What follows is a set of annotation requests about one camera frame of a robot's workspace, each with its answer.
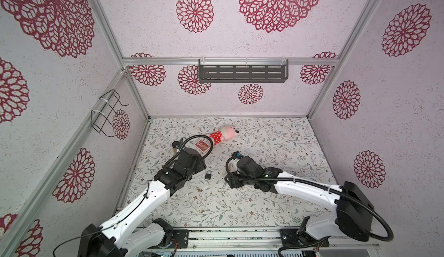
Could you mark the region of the red playing card box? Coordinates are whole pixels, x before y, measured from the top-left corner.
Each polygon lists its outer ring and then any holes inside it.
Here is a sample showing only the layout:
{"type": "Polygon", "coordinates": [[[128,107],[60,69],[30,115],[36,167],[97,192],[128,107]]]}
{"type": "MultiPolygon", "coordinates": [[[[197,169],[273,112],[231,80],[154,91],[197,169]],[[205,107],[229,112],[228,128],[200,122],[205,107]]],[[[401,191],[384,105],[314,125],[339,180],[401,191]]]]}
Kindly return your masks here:
{"type": "Polygon", "coordinates": [[[205,154],[210,150],[210,144],[207,143],[207,140],[198,140],[194,146],[201,154],[205,154]]]}

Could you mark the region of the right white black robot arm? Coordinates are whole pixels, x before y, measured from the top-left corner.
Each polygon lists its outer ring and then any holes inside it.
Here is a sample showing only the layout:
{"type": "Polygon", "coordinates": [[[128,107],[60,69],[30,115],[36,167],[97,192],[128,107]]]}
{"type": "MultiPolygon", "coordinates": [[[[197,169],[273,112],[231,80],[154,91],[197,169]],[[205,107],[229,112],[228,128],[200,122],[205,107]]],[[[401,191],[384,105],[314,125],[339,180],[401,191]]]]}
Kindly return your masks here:
{"type": "Polygon", "coordinates": [[[318,217],[305,217],[296,234],[278,249],[279,256],[287,250],[318,249],[334,236],[346,236],[359,242],[368,242],[370,238],[382,242],[394,239],[389,224],[354,183],[317,183],[276,167],[264,168],[239,152],[226,161],[225,170],[225,181],[232,189],[251,185],[261,192],[294,196],[327,209],[318,217]]]}

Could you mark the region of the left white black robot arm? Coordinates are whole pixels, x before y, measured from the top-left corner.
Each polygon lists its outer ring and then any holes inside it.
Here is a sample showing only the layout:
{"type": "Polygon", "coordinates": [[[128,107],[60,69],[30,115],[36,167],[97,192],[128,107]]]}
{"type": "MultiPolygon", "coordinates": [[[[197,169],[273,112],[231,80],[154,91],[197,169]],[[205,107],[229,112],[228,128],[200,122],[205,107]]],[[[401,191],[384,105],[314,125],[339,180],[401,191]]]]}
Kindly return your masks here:
{"type": "Polygon", "coordinates": [[[80,240],[79,257],[124,257],[131,251],[130,239],[135,238],[134,230],[158,206],[162,205],[178,190],[185,186],[193,175],[206,169],[205,159],[214,147],[211,137],[198,134],[178,142],[176,154],[169,159],[148,182],[147,188],[129,205],[114,217],[103,222],[100,226],[93,224],[84,229],[78,237],[62,242],[53,250],[55,257],[57,250],[67,243],[80,240]],[[206,139],[210,146],[205,155],[186,144],[194,139],[206,139]]]}

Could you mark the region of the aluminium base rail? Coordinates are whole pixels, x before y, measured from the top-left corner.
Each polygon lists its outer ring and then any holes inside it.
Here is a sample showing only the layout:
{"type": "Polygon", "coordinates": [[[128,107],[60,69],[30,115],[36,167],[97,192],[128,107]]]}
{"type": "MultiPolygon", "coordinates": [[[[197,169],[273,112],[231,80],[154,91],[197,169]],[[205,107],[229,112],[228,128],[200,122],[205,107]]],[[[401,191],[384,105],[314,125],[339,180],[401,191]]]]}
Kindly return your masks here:
{"type": "Polygon", "coordinates": [[[216,251],[270,251],[277,253],[285,247],[290,251],[364,250],[375,251],[378,242],[360,242],[348,237],[330,237],[324,242],[303,242],[296,228],[176,228],[165,230],[151,224],[138,228],[119,248],[128,250],[134,257],[144,251],[161,251],[170,248],[179,252],[216,251]]]}

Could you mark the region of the pink plush pig toy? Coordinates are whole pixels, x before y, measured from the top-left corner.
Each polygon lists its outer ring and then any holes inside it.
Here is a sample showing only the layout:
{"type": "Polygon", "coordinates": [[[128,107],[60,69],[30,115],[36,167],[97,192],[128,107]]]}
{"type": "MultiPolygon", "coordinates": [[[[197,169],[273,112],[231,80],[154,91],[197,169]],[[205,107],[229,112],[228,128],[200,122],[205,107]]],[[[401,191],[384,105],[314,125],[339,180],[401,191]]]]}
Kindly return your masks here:
{"type": "Polygon", "coordinates": [[[210,135],[210,139],[214,145],[217,145],[223,141],[228,141],[235,138],[239,134],[239,130],[232,126],[222,126],[215,129],[210,135]]]}

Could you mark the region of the grey wall shelf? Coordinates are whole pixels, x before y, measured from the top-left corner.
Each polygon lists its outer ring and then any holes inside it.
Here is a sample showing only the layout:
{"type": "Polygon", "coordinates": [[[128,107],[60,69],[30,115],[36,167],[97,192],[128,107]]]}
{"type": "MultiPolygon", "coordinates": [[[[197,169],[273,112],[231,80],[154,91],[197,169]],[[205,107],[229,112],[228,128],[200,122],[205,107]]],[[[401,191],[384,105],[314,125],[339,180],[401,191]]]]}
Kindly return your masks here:
{"type": "Polygon", "coordinates": [[[281,84],[289,78],[289,66],[279,65],[207,65],[198,60],[198,78],[205,84],[281,84]]]}

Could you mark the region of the brown spice jar black lid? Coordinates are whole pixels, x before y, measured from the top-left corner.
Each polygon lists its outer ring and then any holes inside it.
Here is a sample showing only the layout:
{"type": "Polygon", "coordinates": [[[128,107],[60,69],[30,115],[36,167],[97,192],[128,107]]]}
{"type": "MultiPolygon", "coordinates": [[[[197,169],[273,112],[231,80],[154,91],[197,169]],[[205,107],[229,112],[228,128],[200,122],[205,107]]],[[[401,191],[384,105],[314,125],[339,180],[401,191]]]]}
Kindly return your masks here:
{"type": "Polygon", "coordinates": [[[180,147],[181,147],[180,141],[174,141],[172,143],[172,148],[173,148],[173,154],[174,155],[178,153],[178,150],[180,149],[180,147]]]}

